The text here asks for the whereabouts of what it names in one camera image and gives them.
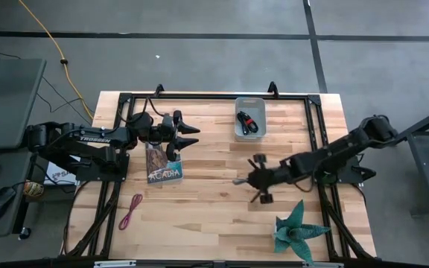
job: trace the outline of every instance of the green plush toy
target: green plush toy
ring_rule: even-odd
[[[305,239],[318,237],[330,230],[329,227],[302,224],[304,201],[301,200],[286,220],[276,217],[276,246],[274,252],[283,252],[289,246],[303,260],[313,265],[312,255]]]

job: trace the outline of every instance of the gray plastic bin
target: gray plastic bin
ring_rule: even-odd
[[[239,111],[248,114],[258,125],[258,132],[243,135],[241,122],[236,118]],[[235,102],[236,141],[260,141],[266,135],[266,103],[261,98],[237,98]]]

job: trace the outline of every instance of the wooden tabletop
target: wooden tabletop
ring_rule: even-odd
[[[119,92],[101,92],[94,127],[111,128]],[[340,96],[321,95],[329,141],[347,133]],[[304,104],[298,100],[267,100],[267,134],[260,143],[240,143],[234,135],[234,100],[153,100],[159,112],[180,109],[187,124],[201,133],[185,135],[200,142],[182,151],[184,179],[177,183],[147,185],[144,146],[129,151],[130,166],[121,195],[113,231],[110,258],[165,260],[299,261],[291,249],[273,252],[276,216],[286,217],[300,200],[305,203],[304,223],[322,225],[317,190],[303,193],[293,185],[271,188],[275,202],[249,203],[255,189],[234,186],[232,179],[252,170],[247,159],[255,153],[267,155],[267,166],[294,153],[310,151]],[[143,101],[136,103],[139,112]],[[160,117],[150,107],[155,122]],[[306,179],[300,185],[309,186]],[[80,192],[71,213],[69,249],[82,238],[94,220],[101,183],[90,182]],[[364,249],[375,255],[375,247],[362,196],[351,185],[339,185],[343,217]],[[133,212],[127,229],[118,223],[128,212],[134,194],[144,199]],[[99,236],[101,249],[105,225]],[[338,230],[332,230],[340,254]],[[313,259],[327,261],[325,236],[308,240]]]

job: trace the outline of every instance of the concrete floor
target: concrete floor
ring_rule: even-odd
[[[65,0],[26,3],[51,31],[307,34],[302,0]],[[429,0],[311,0],[317,34],[429,35]],[[39,31],[17,1],[0,0],[0,30]],[[101,90],[263,92],[271,80],[283,92],[319,92],[308,40],[59,39],[71,76],[94,109]],[[319,42],[329,93],[341,94],[349,129],[372,114],[404,130],[429,114],[429,42]],[[48,61],[45,77],[76,98],[49,39],[0,37],[0,52]],[[39,93],[62,104],[47,84]],[[80,104],[76,105],[81,112]],[[37,99],[31,123],[83,123],[70,108],[49,113]],[[365,194],[378,256],[429,264],[429,217],[410,209],[429,203],[407,144],[368,150],[377,170]],[[0,261],[54,257],[68,203],[31,207],[31,239],[0,238]]]

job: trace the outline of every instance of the gray desk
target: gray desk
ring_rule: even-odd
[[[45,60],[0,60],[0,149],[21,144]]]
[[[0,154],[0,189],[4,186],[12,186],[18,182],[24,182],[28,176],[31,163],[31,153],[27,149],[21,149],[14,153]],[[13,232],[14,223],[18,216],[19,206],[22,200],[23,184],[17,185],[17,194],[9,208],[0,219],[0,237]]]

